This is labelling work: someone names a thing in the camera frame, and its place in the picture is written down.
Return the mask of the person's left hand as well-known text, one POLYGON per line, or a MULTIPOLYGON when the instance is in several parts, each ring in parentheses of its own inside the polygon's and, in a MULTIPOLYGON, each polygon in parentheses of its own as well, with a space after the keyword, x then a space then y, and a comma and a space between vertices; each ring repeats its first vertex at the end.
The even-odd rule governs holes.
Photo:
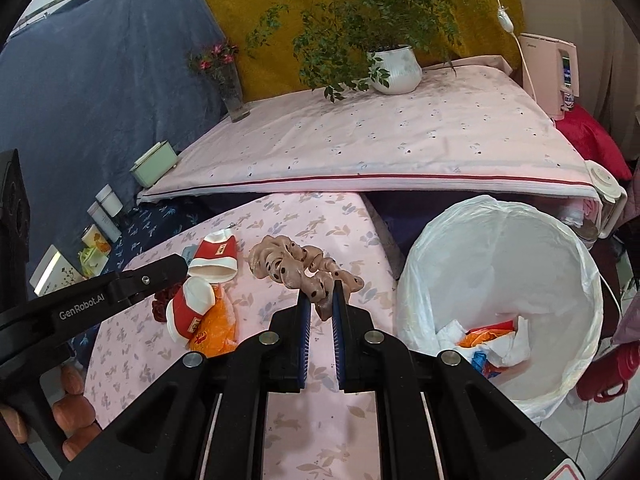
POLYGON ((51 405, 56 424, 65 434, 61 450, 71 462, 101 432, 96 410, 84 396, 85 376, 75 364, 60 367, 64 396, 51 405))

